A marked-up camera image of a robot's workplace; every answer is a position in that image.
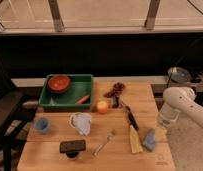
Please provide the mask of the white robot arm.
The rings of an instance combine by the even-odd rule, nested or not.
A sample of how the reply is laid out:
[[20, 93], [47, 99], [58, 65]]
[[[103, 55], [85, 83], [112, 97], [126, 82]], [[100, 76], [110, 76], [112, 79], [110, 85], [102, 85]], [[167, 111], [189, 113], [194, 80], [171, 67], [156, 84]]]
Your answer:
[[195, 98], [196, 94], [190, 87], [169, 87], [164, 90], [164, 103], [157, 116], [157, 141], [165, 141], [167, 129], [175, 125], [181, 113], [203, 129], [203, 106], [197, 104]]

